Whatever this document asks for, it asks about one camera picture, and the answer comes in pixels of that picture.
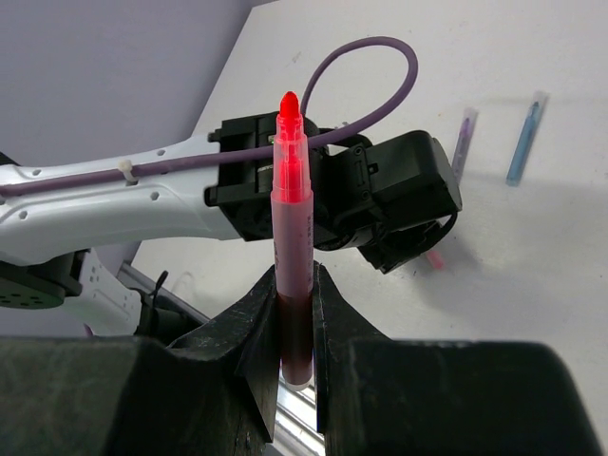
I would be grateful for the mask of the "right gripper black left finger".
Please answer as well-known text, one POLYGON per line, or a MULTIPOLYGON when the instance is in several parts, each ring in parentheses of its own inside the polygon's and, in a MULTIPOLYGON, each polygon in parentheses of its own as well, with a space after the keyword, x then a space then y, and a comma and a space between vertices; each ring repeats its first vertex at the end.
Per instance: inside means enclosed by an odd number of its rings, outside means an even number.
POLYGON ((170 345, 1 341, 5 455, 258 455, 278 387, 275 273, 170 345))

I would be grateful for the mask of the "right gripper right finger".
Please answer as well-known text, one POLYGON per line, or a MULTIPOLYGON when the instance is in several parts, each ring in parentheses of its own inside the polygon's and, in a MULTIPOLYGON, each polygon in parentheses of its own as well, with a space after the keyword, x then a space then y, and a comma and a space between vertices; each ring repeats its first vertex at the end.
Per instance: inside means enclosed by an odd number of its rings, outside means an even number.
POLYGON ((330 455, 599 455, 561 358, 532 342, 399 340, 313 273, 316 426, 330 455))

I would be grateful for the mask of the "red pen cap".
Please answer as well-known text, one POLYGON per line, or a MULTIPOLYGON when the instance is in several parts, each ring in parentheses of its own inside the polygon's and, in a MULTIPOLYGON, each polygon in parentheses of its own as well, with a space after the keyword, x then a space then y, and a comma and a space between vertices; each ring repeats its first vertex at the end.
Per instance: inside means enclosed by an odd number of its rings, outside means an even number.
POLYGON ((443 257, 435 250, 426 252, 426 259, 431 267, 435 270, 442 270, 445 267, 443 257))

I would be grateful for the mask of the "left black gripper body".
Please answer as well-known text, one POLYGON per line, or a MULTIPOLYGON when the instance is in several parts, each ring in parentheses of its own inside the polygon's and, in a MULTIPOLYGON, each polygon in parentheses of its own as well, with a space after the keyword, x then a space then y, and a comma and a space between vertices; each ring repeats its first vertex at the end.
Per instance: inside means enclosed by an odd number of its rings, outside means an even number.
POLYGON ((424 130, 341 151, 311 152, 315 249, 355 248, 387 274, 431 250, 454 226, 462 197, 447 154, 424 130))

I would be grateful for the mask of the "red pen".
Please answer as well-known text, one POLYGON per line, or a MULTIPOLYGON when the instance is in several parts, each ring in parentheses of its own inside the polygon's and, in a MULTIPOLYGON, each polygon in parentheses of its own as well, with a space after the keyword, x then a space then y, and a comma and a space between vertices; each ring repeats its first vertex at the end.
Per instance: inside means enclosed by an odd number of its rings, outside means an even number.
POLYGON ((313 377, 314 194, 308 138, 292 91, 281 99, 275 126, 271 209, 281 371, 288 388, 303 390, 313 377))

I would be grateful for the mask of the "blue pen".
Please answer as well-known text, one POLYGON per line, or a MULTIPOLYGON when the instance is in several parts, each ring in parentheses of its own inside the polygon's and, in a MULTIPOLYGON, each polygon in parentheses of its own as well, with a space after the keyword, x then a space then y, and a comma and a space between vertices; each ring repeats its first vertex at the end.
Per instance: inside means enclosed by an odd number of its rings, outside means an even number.
POLYGON ((523 171, 542 120, 542 114, 548 100, 546 92, 537 91, 524 119, 520 137, 505 177, 505 183, 510 187, 520 185, 523 171))

